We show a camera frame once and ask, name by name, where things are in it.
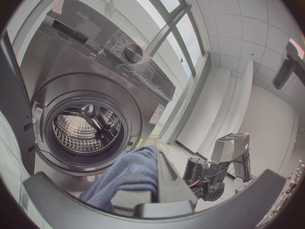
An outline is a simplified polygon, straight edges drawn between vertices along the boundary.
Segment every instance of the ceiling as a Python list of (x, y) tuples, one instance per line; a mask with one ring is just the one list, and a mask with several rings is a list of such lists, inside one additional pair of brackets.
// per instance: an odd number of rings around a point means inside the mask
[(303, 50), (303, 34), (280, 0), (196, 0), (206, 27), (212, 65), (242, 78), (254, 60), (253, 83), (289, 103), (305, 126), (305, 87), (293, 73), (281, 90), (272, 85), (290, 38)]

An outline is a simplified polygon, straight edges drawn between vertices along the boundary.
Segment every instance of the washing machine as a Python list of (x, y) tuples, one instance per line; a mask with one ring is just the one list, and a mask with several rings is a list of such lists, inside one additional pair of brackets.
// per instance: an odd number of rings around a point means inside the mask
[(79, 0), (47, 13), (20, 71), (35, 135), (35, 161), (24, 152), (23, 163), (71, 193), (142, 146), (175, 92), (134, 40)]

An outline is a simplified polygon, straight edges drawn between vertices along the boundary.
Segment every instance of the light beige basket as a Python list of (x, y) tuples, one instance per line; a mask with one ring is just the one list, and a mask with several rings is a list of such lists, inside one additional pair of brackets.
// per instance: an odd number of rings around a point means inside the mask
[(166, 155), (170, 152), (170, 147), (167, 146), (161, 139), (157, 137), (149, 137), (144, 146), (154, 145), (162, 150)]

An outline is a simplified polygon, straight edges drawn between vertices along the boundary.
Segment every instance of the sky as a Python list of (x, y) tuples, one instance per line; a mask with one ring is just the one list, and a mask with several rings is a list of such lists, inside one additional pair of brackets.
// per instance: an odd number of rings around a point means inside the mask
[[(149, 0), (137, 0), (137, 1), (147, 11), (147, 13), (149, 13), (149, 15), (153, 18), (153, 20), (156, 22), (159, 28), (162, 29), (166, 24), (166, 22), (159, 14), (157, 9), (151, 4), (151, 2)], [(160, 1), (164, 4), (164, 6), (169, 12), (171, 12), (179, 5), (178, 0), (160, 0)], [(194, 32), (191, 21), (189, 20), (187, 14), (178, 22), (177, 28), (185, 42), (186, 47), (189, 50), (189, 54), (191, 56), (193, 65), (195, 66), (201, 52), (196, 38), (196, 34)], [(187, 76), (190, 77), (191, 70), (189, 69), (185, 56), (183, 55), (182, 50), (177, 40), (175, 39), (174, 35), (170, 33), (167, 39), (170, 42), (171, 46), (173, 47), (178, 58), (183, 59), (184, 62), (182, 62), (182, 66), (185, 69)]]

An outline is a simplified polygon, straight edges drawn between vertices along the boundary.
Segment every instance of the blue towel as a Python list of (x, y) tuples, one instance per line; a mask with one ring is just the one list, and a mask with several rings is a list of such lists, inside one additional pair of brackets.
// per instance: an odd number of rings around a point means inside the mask
[(78, 198), (94, 207), (113, 212), (110, 201), (118, 190), (150, 190), (152, 202), (158, 201), (158, 164), (155, 146), (141, 147), (123, 155)]

